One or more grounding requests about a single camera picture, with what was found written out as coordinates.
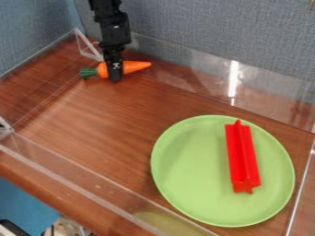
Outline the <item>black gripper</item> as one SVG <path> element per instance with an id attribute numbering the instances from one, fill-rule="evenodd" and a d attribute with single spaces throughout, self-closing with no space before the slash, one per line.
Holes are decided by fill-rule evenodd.
<path id="1" fill-rule="evenodd" d="M 95 21 L 102 28 L 103 55 L 106 57 L 118 55 L 124 46 L 132 42 L 128 15 L 124 12 L 118 12 L 112 16 L 96 14 Z M 106 64 L 110 81 L 119 82 L 123 79 L 122 57 L 110 57 Z"/>

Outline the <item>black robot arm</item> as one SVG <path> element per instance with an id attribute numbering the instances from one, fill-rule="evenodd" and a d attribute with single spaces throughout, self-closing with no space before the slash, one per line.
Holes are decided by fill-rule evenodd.
<path id="1" fill-rule="evenodd" d="M 103 60 L 112 82 L 123 79 L 124 46 L 132 42 L 128 14 L 119 10 L 120 0 L 88 0 L 94 20 L 100 24 Z"/>

